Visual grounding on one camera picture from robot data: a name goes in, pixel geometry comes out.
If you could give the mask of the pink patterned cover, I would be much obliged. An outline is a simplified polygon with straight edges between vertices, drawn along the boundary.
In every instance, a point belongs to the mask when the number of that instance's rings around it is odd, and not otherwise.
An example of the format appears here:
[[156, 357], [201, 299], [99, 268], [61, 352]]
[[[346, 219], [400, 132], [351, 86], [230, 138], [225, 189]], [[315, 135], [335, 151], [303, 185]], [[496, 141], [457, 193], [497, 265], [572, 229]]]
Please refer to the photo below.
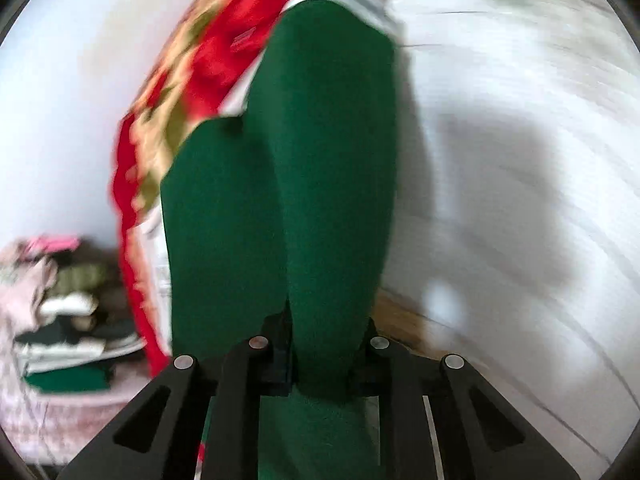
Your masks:
[[1, 341], [1, 428], [27, 463], [61, 465], [88, 443], [150, 380], [144, 342], [80, 356], [27, 362]]

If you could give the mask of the pile of folded clothes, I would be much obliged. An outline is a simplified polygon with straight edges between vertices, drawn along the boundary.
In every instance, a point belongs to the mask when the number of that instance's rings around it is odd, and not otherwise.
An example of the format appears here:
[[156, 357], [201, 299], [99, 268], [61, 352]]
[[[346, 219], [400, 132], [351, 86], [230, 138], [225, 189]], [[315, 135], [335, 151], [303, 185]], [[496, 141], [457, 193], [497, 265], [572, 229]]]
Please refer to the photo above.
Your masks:
[[73, 235], [1, 247], [1, 350], [30, 388], [106, 391], [144, 347], [110, 252]]

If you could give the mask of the green white varsity jacket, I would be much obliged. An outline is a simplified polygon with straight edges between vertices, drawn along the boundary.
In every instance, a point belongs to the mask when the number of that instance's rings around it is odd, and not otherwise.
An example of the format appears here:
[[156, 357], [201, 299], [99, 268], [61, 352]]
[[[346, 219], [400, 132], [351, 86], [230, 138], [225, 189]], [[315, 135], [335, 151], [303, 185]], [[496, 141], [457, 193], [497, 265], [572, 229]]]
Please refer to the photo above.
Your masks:
[[198, 359], [289, 310], [299, 375], [260, 408], [264, 479], [375, 479], [344, 383], [366, 332], [396, 180], [395, 29], [381, 0], [290, 0], [239, 116], [202, 122], [160, 185], [171, 348]]

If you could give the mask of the red floral blanket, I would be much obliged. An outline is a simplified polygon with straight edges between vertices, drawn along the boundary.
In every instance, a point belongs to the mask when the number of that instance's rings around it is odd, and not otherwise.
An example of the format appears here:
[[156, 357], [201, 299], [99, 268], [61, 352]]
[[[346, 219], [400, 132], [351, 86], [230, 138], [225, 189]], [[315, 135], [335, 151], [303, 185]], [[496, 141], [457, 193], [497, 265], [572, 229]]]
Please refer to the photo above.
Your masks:
[[119, 215], [119, 266], [153, 375], [169, 362], [163, 308], [152, 297], [142, 223], [180, 144], [224, 100], [265, 47], [286, 0], [194, 0], [120, 123], [112, 196]]

